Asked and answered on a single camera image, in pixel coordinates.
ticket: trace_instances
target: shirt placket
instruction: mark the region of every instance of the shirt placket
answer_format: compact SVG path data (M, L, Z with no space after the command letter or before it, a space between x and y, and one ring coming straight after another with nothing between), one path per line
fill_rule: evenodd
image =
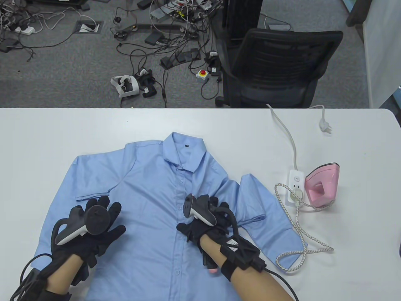
M185 223L186 218L182 212L182 205L185 200L185 191L186 191L186 182L185 179L186 171L180 167L177 168L177 185L176 185L176 217L177 223ZM182 253L184 250L184 244L186 240L184 239L184 235L179 231L176 232L176 243L174 246L174 255L173 255L173 271L172 271L172 288L170 294L170 301L179 301L180 300L180 290L181 290L181 269L182 269Z

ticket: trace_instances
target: braided cord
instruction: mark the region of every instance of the braided cord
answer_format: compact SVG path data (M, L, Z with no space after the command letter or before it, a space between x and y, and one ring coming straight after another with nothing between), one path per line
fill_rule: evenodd
M278 187L278 186L284 187L285 189L287 189L287 190L296 198L296 202L295 202L295 205L296 205L295 223L292 221L292 218L291 218L290 215L288 214L286 208L285 208L284 205L283 205L283 202L282 202L281 199L280 199L280 196L279 196L278 191L277 191L277 187ZM325 208L330 207L331 205L333 205L334 202L335 202L335 200L332 200L332 201L331 201L329 204L327 204L326 206L316 208L316 207L314 207L314 206L312 206L312 205L310 205L310 204L304 203L304 202L291 190L291 188L289 188L287 185L284 185L284 184L282 184L282 183L277 183L277 184L274 186L274 191L275 191L277 200L279 201L281 207L283 208L285 214L287 215L287 218L290 220L290 222L291 222L292 226L294 227L295 231L298 233L299 237L301 238L302 246L303 246L303 248L304 248L302 251L291 251L291 252L285 252L285 253L280 254L280 255L276 258L276 264L277 264L282 270L284 270L284 271L286 271L286 272L294 272L294 271L298 270L300 267L302 267L302 265L304 264L305 259L306 259L306 254L313 254L313 253L320 253L320 252L329 252L329 251L332 252L332 251L334 251L334 249L333 249L332 247L330 247L329 245L325 244L324 242L321 242L321 241L318 240L317 238L311 236L311 235L308 234L304 229L301 228L301 226L300 226L300 224L299 224L299 208L300 208L301 206L306 206L306 207L311 207L311 208L313 208L313 209L316 210L316 211L321 211L321 210L323 210L323 209L325 209ZM324 246L324 248L316 249L316 250L308 250L307 247L306 247L306 244L305 244L305 241L304 241L304 237L303 237L302 234L304 234L306 237L309 237L310 239L312 239L313 241L317 242L318 244ZM281 258L290 256L290 255L295 255L295 254L302 254L301 262L300 262L296 267L288 269L288 268L283 267L283 266L279 263L279 261L280 261Z

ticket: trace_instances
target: light blue shirt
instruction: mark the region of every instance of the light blue shirt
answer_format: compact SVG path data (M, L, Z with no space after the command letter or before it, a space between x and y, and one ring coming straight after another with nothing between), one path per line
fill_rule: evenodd
M231 283L220 272L210 274L199 249L176 230L178 223L190 222L182 212L189 193L226 201L238 225L273 263L283 252L302 250L277 199L253 175L243 176L240 185L229 180L202 139L172 133L165 141L77 157L49 208L35 255L50 253L53 226L72 207L108 195L122 205L114 225L127 231L98 258L86 300L240 300ZM289 268L297 257L280 263ZM32 266L47 264L41 257Z

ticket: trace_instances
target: pink iron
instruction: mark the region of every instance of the pink iron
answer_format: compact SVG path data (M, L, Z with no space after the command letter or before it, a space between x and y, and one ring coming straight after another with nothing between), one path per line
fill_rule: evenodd
M314 169L305 178L305 191L312 206L328 205L336 198L340 165L329 163Z

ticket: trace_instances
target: shirt sleeve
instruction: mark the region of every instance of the shirt sleeve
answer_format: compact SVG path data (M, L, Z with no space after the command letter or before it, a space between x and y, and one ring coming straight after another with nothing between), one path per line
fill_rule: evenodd
M35 256L51 253L50 239L54 225L59 219L67 218L72 207L82 205L77 201L109 195L133 167L136 160L135 143L109 153L77 157L65 175L61 186L49 207L39 236ZM42 256L32 263L39 270L49 264L50 259Z
M241 183L229 180L216 162L215 181L209 195L225 201L235 214L239 227L243 227L263 254L276 265L276 258L285 252L303 249L298 234L281 208L278 200L253 175L244 175ZM298 254L283 257L280 264L290 268Z

